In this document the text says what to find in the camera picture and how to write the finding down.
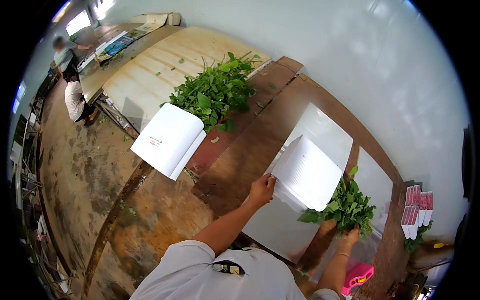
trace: dark hair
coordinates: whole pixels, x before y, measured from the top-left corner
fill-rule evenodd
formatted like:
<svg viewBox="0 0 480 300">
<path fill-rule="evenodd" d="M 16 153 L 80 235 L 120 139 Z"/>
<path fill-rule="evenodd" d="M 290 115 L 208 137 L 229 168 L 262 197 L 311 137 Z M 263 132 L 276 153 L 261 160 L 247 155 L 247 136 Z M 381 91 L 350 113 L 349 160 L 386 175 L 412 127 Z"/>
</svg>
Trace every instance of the dark hair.
<svg viewBox="0 0 480 300">
<path fill-rule="evenodd" d="M 58 43 L 60 43 L 60 42 L 63 42 L 63 37 L 62 37 L 62 36 L 56 37 L 56 38 L 53 40 L 53 48 L 56 49 Z"/>
<path fill-rule="evenodd" d="M 76 74 L 72 74 L 72 73 L 69 73 L 69 72 L 63 74 L 63 78 L 65 78 L 65 80 L 67 82 L 70 82 L 72 80 L 73 76 L 76 76 Z"/>
</svg>

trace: pink tape dispenser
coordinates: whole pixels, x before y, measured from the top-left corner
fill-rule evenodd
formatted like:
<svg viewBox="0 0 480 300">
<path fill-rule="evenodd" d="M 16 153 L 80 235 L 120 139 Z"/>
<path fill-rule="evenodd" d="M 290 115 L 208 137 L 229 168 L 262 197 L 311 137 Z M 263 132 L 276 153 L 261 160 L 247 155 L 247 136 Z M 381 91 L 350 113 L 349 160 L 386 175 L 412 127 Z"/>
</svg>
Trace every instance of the pink tape dispenser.
<svg viewBox="0 0 480 300">
<path fill-rule="evenodd" d="M 360 263 L 350 270 L 345 277 L 342 294 L 350 296 L 353 287 L 360 286 L 373 276 L 373 266 Z"/>
</svg>

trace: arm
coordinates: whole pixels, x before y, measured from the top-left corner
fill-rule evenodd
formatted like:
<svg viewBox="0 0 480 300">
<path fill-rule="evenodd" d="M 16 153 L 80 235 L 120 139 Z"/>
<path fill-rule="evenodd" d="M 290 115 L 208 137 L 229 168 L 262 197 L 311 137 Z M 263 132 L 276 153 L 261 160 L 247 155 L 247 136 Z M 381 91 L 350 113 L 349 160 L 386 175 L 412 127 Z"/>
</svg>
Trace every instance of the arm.
<svg viewBox="0 0 480 300">
<path fill-rule="evenodd" d="M 79 45 L 77 44 L 77 46 L 75 47 L 76 49 L 79 49 L 79 50 L 89 50 L 93 47 L 93 44 L 89 45 L 89 46 L 83 46 L 83 45 Z"/>
<path fill-rule="evenodd" d="M 341 297 L 342 288 L 347 275 L 347 264 L 353 245 L 359 240 L 358 224 L 350 233 L 344 234 L 332 260 L 318 281 L 317 290 L 327 288 L 335 291 Z"/>
<path fill-rule="evenodd" d="M 273 199 L 276 178 L 270 175 L 265 174 L 252 184 L 250 197 L 245 205 L 205 227 L 193 240 L 207 244 L 215 252 L 215 256 L 228 249 L 257 210 Z"/>
</svg>

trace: black pants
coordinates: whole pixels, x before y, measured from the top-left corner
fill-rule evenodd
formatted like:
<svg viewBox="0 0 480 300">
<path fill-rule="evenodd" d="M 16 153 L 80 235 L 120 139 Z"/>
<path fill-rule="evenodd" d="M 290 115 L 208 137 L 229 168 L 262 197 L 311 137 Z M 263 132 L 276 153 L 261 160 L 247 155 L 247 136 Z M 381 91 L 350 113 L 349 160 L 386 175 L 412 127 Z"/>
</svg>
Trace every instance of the black pants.
<svg viewBox="0 0 480 300">
<path fill-rule="evenodd" d="M 67 68 L 63 71 L 63 79 L 67 80 L 67 74 L 77 76 L 77 80 L 80 81 L 80 77 L 78 76 L 78 69 L 77 69 L 78 59 L 77 56 L 74 54 L 72 60 L 68 63 Z"/>
<path fill-rule="evenodd" d="M 95 111 L 95 107 L 93 106 L 90 106 L 88 105 L 86 102 L 85 102 L 85 105 L 84 105 L 84 110 L 82 111 L 82 115 L 78 118 L 77 121 L 75 122 L 80 122 L 81 120 L 87 118 L 88 116 L 90 116 L 91 114 L 93 114 L 93 112 Z"/>
</svg>

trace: gray shirt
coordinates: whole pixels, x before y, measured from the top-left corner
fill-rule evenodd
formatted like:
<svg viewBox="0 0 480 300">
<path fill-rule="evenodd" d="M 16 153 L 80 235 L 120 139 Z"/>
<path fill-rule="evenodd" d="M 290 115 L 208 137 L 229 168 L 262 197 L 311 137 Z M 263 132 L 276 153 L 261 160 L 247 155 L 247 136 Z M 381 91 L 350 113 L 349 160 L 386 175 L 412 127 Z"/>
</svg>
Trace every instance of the gray shirt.
<svg viewBox="0 0 480 300">
<path fill-rule="evenodd" d="M 77 44 L 68 40 L 64 40 L 63 50 L 60 53 L 55 52 L 53 60 L 55 61 L 55 64 L 60 67 L 62 72 L 67 69 L 68 64 L 73 58 L 73 49 L 75 49 L 76 47 Z"/>
<path fill-rule="evenodd" d="M 131 300 L 304 300 L 288 267 L 271 254 L 227 250 L 215 258 L 214 251 L 196 240 L 171 245 L 160 264 L 133 293 Z M 231 261 L 244 275 L 215 271 L 213 264 Z M 329 289 L 314 293 L 312 300 L 340 300 Z"/>
</svg>

